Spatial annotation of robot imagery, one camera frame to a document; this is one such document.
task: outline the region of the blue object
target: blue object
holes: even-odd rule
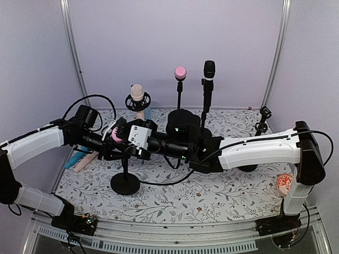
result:
[[[145,120],[150,119],[150,106],[145,108]]]
[[[84,152],[77,152],[76,154],[73,155],[72,158],[69,159],[69,161],[65,165],[66,169],[69,169],[75,163],[80,161],[86,155],[85,152],[89,152],[90,151],[87,147],[82,147],[81,150],[84,151]]]

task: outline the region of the black cylinder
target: black cylinder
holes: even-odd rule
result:
[[[148,151],[177,159],[186,159],[189,155],[189,146],[186,143],[177,143],[168,139],[168,135],[161,132],[154,133],[147,140]]]
[[[89,130],[72,128],[69,130],[71,144],[78,144],[99,152],[102,149],[102,136]]]

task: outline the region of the pink object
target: pink object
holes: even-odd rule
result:
[[[183,66],[178,66],[175,68],[174,70],[174,76],[177,78],[177,79],[184,79],[187,75],[187,70],[185,67]]]
[[[94,160],[97,155],[99,153],[98,152],[93,152],[90,153],[89,155],[86,155],[74,168],[74,172],[78,173],[79,171],[81,171],[82,169],[84,169],[84,167],[86,167],[92,160]]]
[[[290,174],[282,174],[277,178],[276,188],[278,189],[278,192],[282,197],[287,196],[292,180],[293,176]]]
[[[118,144],[122,144],[122,143],[125,142],[124,140],[119,139],[119,138],[117,137],[117,128],[116,128],[116,127],[115,127],[115,128],[113,129],[113,131],[112,131],[112,139],[113,139],[116,143],[118,143]]]

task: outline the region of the pink foam block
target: pink foam block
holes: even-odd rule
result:
[[[119,139],[119,138],[117,137],[117,128],[114,128],[113,131],[112,131],[112,139],[113,139],[116,143],[118,143],[118,144],[122,144],[122,143],[125,142],[124,140]]]
[[[174,76],[177,78],[177,79],[184,79],[187,75],[187,70],[185,67],[183,66],[178,66],[175,68],[174,70]]]

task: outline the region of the white floral table surface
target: white floral table surface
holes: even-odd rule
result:
[[[151,119],[158,124],[158,131],[165,130],[169,112],[152,111]],[[101,114],[104,123],[113,119],[112,111]],[[117,118],[120,116],[130,121],[135,113],[119,110]],[[246,137],[254,135],[253,125],[260,117],[258,111],[211,110],[206,126],[214,135]],[[158,155],[152,155],[150,161],[130,159],[129,170],[142,180],[160,183],[179,180],[189,172],[186,164],[172,169]],[[193,173],[174,186],[142,184],[140,191],[131,196],[118,195],[110,187],[112,176],[120,172],[120,160],[92,161],[79,173],[71,167],[65,170],[56,194],[72,202],[77,213],[90,212],[105,219],[148,223],[236,221],[278,214],[281,198],[275,181],[291,169],[288,164],[264,164],[251,173],[236,168],[223,173]]]

